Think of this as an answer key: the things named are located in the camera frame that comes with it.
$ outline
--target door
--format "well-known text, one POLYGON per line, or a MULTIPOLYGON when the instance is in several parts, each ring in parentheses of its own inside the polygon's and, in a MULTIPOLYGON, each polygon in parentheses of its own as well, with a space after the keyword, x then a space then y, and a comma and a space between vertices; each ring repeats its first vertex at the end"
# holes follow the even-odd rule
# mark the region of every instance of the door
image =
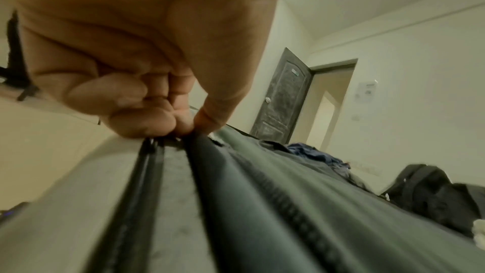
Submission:
POLYGON ((312 77, 308 66, 285 48, 251 129, 251 135, 263 140, 287 143, 312 77))

